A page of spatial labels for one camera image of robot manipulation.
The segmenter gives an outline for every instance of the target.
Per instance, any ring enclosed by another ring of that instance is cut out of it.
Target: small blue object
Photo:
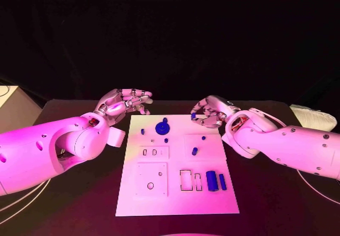
[[[193,152],[191,152],[191,154],[193,154],[194,156],[196,156],[196,154],[197,154],[197,150],[199,150],[199,149],[194,147],[194,148],[193,148]]]
[[[226,185],[224,185],[224,176],[223,174],[219,174],[219,182],[220,182],[220,187],[222,187],[222,190],[226,190]]]
[[[164,118],[163,119],[163,122],[160,122],[157,125],[155,125],[155,132],[157,134],[160,135],[165,135],[170,131],[170,126],[168,126],[168,119]]]
[[[217,179],[216,179],[216,172],[207,171],[207,190],[214,192],[217,191]]]

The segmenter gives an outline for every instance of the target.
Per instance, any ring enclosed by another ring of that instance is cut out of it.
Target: robotic hand
[[[206,119],[196,118],[200,108]],[[265,112],[255,108],[242,111],[232,102],[213,95],[196,104],[191,120],[207,128],[219,128],[226,122],[222,140],[245,158],[250,159],[262,152],[278,164],[340,180],[340,134],[285,126]]]
[[[0,196],[37,185],[93,159],[105,145],[119,147],[125,132],[111,127],[127,112],[148,115],[151,93],[114,89],[93,112],[0,134]]]

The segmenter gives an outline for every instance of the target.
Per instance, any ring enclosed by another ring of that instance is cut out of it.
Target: white cable
[[[337,201],[334,201],[333,199],[330,199],[328,197],[325,197],[325,196],[315,190],[315,188],[309,185],[309,183],[308,183],[307,180],[304,179],[299,170],[297,170],[297,172],[298,172],[298,174],[299,174],[299,176],[301,176],[304,182],[305,182],[305,183],[308,184],[308,186],[311,187],[311,189],[312,189],[324,198],[327,198],[327,199],[328,199],[330,201],[333,201],[334,203],[340,204]]]
[[[14,204],[17,204],[24,198],[27,198],[44,183],[46,183],[46,181],[43,183],[40,183],[37,185],[37,187],[18,200],[16,200],[10,205],[7,205],[4,208],[1,208],[0,211],[6,210],[8,207],[11,207]]]
[[[37,196],[39,196],[40,193],[43,192],[43,190],[44,190],[44,188],[46,188],[46,186],[47,186],[47,183],[46,183],[46,185],[43,186],[43,188],[42,188],[39,194],[34,196],[34,198],[33,198],[33,199],[30,200],[30,202],[26,204],[26,206],[24,206],[6,220],[3,220],[3,221],[0,222],[0,224],[3,224],[11,217],[14,217],[14,216],[17,215],[17,213],[30,205],[30,203],[33,202],[33,200],[37,198]]]

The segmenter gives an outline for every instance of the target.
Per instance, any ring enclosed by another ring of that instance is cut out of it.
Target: black curtain
[[[338,63],[335,5],[11,0],[0,22],[0,80],[42,101],[137,88],[291,104]]]

